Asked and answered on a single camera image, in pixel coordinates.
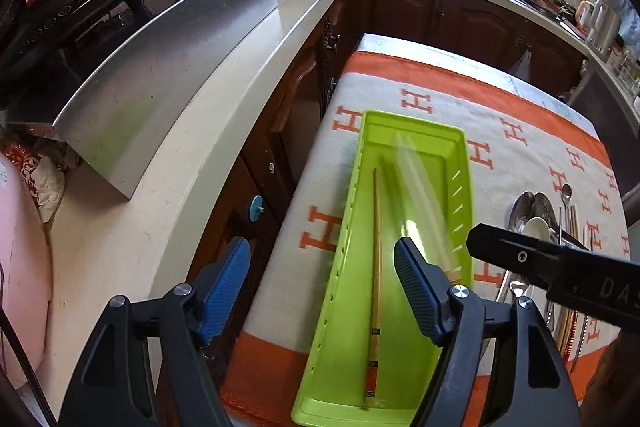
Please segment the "right hand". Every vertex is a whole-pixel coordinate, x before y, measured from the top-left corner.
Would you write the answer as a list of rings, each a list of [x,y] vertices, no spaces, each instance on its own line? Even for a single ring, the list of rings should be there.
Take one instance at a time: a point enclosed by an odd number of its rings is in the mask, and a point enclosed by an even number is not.
[[[620,331],[605,349],[580,406],[583,426],[639,425],[638,334]]]

